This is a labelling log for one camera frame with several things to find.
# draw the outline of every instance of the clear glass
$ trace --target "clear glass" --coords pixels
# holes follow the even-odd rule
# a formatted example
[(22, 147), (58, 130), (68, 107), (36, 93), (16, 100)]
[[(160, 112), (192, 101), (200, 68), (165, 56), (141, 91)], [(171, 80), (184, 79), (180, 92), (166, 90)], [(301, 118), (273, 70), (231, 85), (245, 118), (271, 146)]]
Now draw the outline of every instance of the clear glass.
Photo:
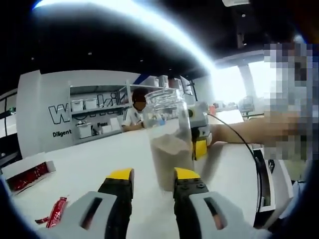
[(194, 170), (192, 141), (186, 103), (178, 89), (146, 95), (143, 118), (159, 186), (173, 190), (174, 168)]

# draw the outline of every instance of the black cord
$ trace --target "black cord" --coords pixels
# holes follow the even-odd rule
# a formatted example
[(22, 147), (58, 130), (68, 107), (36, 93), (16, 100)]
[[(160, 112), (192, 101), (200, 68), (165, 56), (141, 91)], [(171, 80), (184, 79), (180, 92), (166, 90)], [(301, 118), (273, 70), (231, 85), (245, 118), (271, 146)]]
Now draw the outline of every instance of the black cord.
[(262, 178), (261, 178), (261, 172), (260, 172), (260, 168), (259, 168), (259, 162), (257, 161), (253, 151), (251, 150), (251, 148), (248, 146), (247, 142), (244, 140), (244, 138), (236, 131), (234, 130), (229, 124), (225, 123), (224, 121), (222, 121), (221, 119), (219, 119), (218, 117), (212, 115), (212, 114), (208, 114), (209, 116), (212, 116), (214, 117), (215, 119), (217, 119), (218, 121), (222, 122), (224, 125), (228, 126), (232, 131), (234, 131), (238, 137), (240, 137), (240, 139), (244, 142), (244, 144), (246, 145), (246, 147), (248, 148), (251, 156), (253, 157), (254, 161), (255, 161), (255, 164), (256, 164), (256, 171), (257, 171), (257, 174), (259, 176), (259, 187), (260, 187), (260, 194), (259, 194), (259, 203), (258, 203), (258, 208), (257, 208), (257, 212), (260, 211), (260, 208), (261, 208), (261, 201), (262, 201), (262, 192), (263, 192), (263, 189), (262, 189)]

